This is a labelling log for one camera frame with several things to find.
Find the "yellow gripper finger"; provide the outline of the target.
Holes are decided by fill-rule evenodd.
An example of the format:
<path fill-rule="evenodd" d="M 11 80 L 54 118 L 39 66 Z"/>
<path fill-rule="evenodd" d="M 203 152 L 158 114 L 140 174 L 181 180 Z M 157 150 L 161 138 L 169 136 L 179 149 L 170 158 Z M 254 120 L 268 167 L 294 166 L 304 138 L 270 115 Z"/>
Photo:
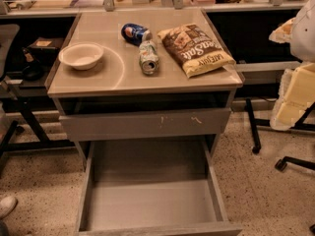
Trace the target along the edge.
<path fill-rule="evenodd" d="M 286 131 L 315 102 L 315 64 L 303 63 L 294 70 L 285 69 L 281 78 L 279 98 L 272 110 L 270 126 Z"/>
<path fill-rule="evenodd" d="M 294 18 L 287 20 L 269 35 L 269 40 L 276 43 L 290 43 Z"/>

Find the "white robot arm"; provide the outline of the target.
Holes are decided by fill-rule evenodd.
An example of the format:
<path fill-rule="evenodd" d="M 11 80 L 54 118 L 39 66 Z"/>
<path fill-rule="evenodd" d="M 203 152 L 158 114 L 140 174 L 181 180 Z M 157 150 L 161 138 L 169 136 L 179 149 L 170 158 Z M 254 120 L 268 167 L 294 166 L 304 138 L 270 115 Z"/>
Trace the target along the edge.
<path fill-rule="evenodd" d="M 284 70 L 272 110 L 271 127 L 286 131 L 315 102 L 315 0 L 309 0 L 294 18 L 273 30 L 269 40 L 288 43 L 291 55 L 302 61 L 297 68 Z"/>

